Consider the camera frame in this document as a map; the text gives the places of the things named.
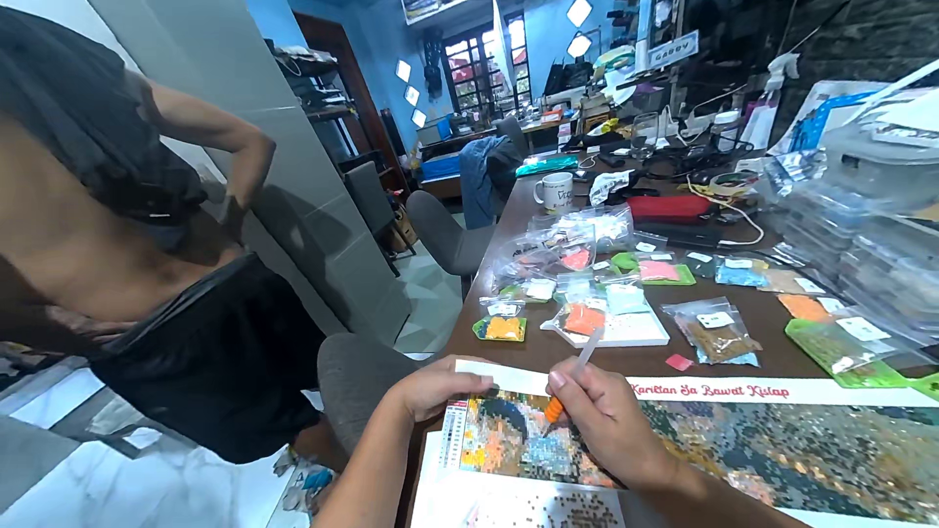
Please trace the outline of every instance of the man's arm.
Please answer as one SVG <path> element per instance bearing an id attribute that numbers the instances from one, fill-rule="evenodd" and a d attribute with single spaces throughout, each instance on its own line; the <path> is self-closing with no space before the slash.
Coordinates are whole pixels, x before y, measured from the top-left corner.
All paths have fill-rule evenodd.
<path id="1" fill-rule="evenodd" d="M 226 190 L 225 224 L 240 240 L 241 222 L 270 169 L 276 148 L 273 140 L 255 125 L 221 108 L 147 78 L 138 78 L 142 81 L 147 118 L 161 134 L 234 155 Z"/>

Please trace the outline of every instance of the window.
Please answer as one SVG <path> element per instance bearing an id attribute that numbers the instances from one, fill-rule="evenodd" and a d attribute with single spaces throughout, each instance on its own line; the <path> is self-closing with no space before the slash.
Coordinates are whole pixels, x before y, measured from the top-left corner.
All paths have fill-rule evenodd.
<path id="1" fill-rule="evenodd" d="M 511 60 L 516 71 L 516 92 L 508 98 L 497 99 L 495 95 L 495 88 L 506 80 L 492 58 L 498 44 L 491 25 L 477 27 L 443 41 L 446 54 L 444 71 L 456 112 L 481 112 L 494 116 L 497 109 L 508 112 L 531 102 L 525 17 L 518 13 L 505 17 L 505 21 L 509 26 Z"/>

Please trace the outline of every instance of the hand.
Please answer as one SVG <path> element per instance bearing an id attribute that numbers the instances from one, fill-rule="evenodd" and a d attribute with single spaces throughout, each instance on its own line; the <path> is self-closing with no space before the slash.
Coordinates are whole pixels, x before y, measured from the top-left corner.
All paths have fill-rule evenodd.
<path id="1" fill-rule="evenodd" d="M 679 460 L 652 431 L 629 382 L 591 364 L 575 380 L 576 364 L 568 358 L 548 374 L 547 392 L 564 404 L 561 419 L 573 420 L 597 462 L 630 488 L 667 487 Z"/>
<path id="2" fill-rule="evenodd" d="M 415 422 L 423 422 L 443 412 L 454 395 L 481 394 L 492 388 L 492 376 L 454 372 L 458 359 L 491 363 L 474 357 L 447 356 L 397 382 L 386 397 L 398 400 Z"/>

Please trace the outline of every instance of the pixelated mosaic image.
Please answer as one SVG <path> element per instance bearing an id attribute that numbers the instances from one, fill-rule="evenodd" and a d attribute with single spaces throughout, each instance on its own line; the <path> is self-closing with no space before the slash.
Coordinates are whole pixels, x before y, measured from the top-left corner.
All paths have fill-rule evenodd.
<path id="1" fill-rule="evenodd" d="M 672 453 L 768 505 L 939 524 L 939 409 L 640 403 Z"/>
<path id="2" fill-rule="evenodd" d="M 498 391 L 471 397 L 460 469 L 571 484 L 614 487 L 590 458 L 577 430 L 559 427 L 546 437 L 547 396 Z"/>

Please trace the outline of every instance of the cable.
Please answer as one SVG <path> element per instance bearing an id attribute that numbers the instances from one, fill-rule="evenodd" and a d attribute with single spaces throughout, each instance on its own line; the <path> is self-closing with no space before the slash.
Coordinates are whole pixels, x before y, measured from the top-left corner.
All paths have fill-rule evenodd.
<path id="1" fill-rule="evenodd" d="M 719 174 L 719 175 L 715 176 L 715 178 L 720 178 L 721 176 L 724 176 L 724 175 L 723 175 L 723 174 Z M 760 236 L 757 237 L 756 240 L 751 241 L 751 242 L 720 241 L 720 242 L 718 242 L 718 244 L 721 244 L 721 245 L 750 245 L 750 244 L 760 243 L 760 242 L 762 241 L 763 237 L 766 236 L 766 232 L 762 230 L 762 227 L 758 226 L 758 225 L 756 224 L 756 222 L 753 222 L 753 219 L 750 218 L 750 215 L 748 215 L 746 212 L 744 212 L 744 211 L 741 210 L 741 209 L 736 208 L 735 206 L 732 206 L 732 205 L 731 205 L 730 203 L 728 203 L 728 202 L 722 202 L 722 201 L 720 201 L 720 200 L 717 200 L 717 199 L 712 198 L 711 196 L 708 196 L 708 195 L 706 195 L 706 194 L 702 194 L 702 193 L 699 193 L 698 191 L 696 191 L 695 188 L 691 185 L 691 175 L 690 175 L 690 174 L 685 175 L 685 179 L 686 179 L 687 182 L 688 182 L 688 191 L 691 191 L 692 194 L 696 194 L 696 195 L 698 195 L 698 196 L 704 198 L 705 200 L 707 200 L 707 201 L 709 201 L 709 202 L 711 202 L 711 203 L 715 203 L 715 204 L 718 204 L 719 206 L 726 207 L 726 208 L 728 208 L 728 209 L 730 209 L 730 210 L 735 210 L 735 211 L 739 212 L 740 214 L 744 215 L 744 219 L 746 219 L 747 222 L 749 222 L 750 225 L 752 225 L 753 228 L 756 229 L 756 230 L 760 233 Z"/>
<path id="2" fill-rule="evenodd" d="M 590 169 L 590 168 L 596 167 L 596 157 L 597 157 L 597 156 L 599 156 L 599 154 L 593 154 L 592 156 L 587 156 L 587 157 L 584 159 L 584 161 L 582 161 L 582 162 L 580 162 L 580 163 L 577 164 L 577 168 L 578 168 L 578 169 Z M 592 162 L 592 163 L 589 164 L 589 165 L 584 165 L 586 162 Z"/>

